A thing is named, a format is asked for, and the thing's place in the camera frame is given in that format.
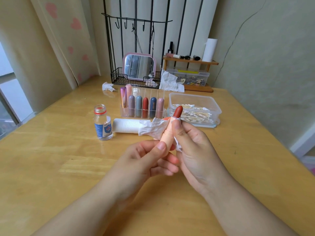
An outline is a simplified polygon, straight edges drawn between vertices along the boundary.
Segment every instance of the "hand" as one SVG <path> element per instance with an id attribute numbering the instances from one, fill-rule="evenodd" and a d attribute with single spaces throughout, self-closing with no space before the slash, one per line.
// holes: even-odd
<path id="1" fill-rule="evenodd" d="M 170 152 L 165 156 L 165 151 L 164 142 L 142 141 L 130 145 L 112 166 L 100 183 L 115 192 L 120 208 L 125 207 L 135 198 L 149 177 L 160 174 L 172 176 L 178 172 L 179 169 L 175 164 L 179 163 L 179 160 Z"/>
<path id="2" fill-rule="evenodd" d="M 190 185 L 203 197 L 215 187 L 216 179 L 229 174 L 203 131 L 187 122 L 174 120 L 172 132 L 183 152 L 177 152 L 180 168 Z"/>

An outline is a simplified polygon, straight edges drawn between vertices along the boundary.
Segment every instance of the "mirror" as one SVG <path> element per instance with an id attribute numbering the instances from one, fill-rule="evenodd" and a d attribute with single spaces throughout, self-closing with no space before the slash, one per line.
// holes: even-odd
<path id="1" fill-rule="evenodd" d="M 149 54 L 128 52 L 123 58 L 123 74 L 128 79 L 143 81 L 144 77 L 154 77 L 155 68 L 155 58 Z"/>

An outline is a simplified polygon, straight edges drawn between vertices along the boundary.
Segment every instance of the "fingernail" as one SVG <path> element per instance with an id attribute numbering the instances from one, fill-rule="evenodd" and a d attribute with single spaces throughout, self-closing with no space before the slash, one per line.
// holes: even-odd
<path id="1" fill-rule="evenodd" d="M 180 125 L 181 125 L 181 123 L 180 123 L 179 120 L 175 120 L 175 121 L 174 121 L 174 127 L 175 127 L 175 129 L 180 129 Z"/>
<path id="2" fill-rule="evenodd" d="M 160 150 L 164 150 L 165 147 L 166 147 L 165 142 L 159 142 L 157 144 L 157 148 L 160 149 Z"/>

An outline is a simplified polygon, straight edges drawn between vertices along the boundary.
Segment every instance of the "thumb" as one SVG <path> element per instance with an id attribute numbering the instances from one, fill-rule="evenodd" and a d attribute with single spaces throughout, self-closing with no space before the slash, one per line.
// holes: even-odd
<path id="1" fill-rule="evenodd" d="M 140 160 L 142 165 L 146 168 L 151 168 L 157 163 L 159 159 L 166 156 L 166 144 L 165 142 L 159 142 L 150 152 L 144 155 Z"/>
<path id="2" fill-rule="evenodd" d="M 189 150 L 195 148 L 196 144 L 191 137 L 188 136 L 180 120 L 176 119 L 172 121 L 172 132 L 185 152 L 189 152 Z"/>

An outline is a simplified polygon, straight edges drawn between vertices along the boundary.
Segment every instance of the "metal wire basket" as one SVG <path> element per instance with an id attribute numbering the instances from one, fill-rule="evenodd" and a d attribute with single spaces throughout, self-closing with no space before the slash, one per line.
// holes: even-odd
<path id="1" fill-rule="evenodd" d="M 118 67 L 111 73 L 111 78 L 113 84 L 119 85 L 131 84 L 132 86 L 137 87 L 158 89 L 160 87 L 161 72 L 155 71 L 154 78 L 144 77 L 143 81 L 141 81 L 130 79 L 134 78 L 134 76 L 123 74 L 123 69 L 121 67 Z"/>

